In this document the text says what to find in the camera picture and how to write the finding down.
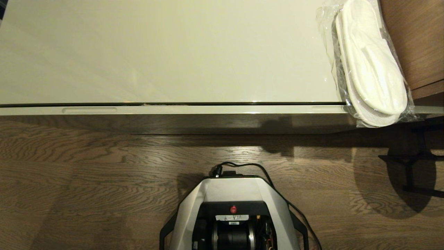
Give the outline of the long white slippers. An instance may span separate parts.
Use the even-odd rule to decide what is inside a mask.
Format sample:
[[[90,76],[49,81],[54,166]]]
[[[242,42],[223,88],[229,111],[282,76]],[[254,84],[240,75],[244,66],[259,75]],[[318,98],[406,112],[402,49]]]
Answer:
[[[325,0],[316,21],[344,110],[358,128],[420,120],[379,0]]]

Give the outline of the brown wooden cabinet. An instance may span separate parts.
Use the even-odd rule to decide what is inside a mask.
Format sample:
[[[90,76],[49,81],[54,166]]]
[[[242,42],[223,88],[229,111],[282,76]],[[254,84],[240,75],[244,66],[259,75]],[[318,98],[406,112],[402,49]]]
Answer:
[[[444,0],[379,0],[418,106],[444,107]]]

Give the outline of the white handwritten label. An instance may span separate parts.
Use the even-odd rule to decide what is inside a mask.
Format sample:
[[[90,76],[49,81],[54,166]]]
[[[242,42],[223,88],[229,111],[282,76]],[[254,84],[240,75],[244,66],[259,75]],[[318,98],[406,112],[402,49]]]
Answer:
[[[239,222],[249,220],[249,215],[216,215],[215,219],[226,222]]]

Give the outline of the silver robot base chassis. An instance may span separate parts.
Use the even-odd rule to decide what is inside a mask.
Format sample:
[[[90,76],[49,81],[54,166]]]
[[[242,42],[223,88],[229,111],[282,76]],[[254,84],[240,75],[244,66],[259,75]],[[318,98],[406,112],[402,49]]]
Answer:
[[[226,222],[216,215],[249,215]],[[308,228],[260,176],[234,171],[205,177],[160,231],[160,250],[310,250]]]

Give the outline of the glossy grey drawer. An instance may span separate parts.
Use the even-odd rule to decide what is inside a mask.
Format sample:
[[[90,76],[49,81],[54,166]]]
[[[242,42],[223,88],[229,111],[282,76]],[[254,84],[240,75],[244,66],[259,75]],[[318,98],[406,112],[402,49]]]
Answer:
[[[225,115],[225,114],[348,114],[341,105],[292,106],[60,106],[0,107],[0,116],[39,115]]]

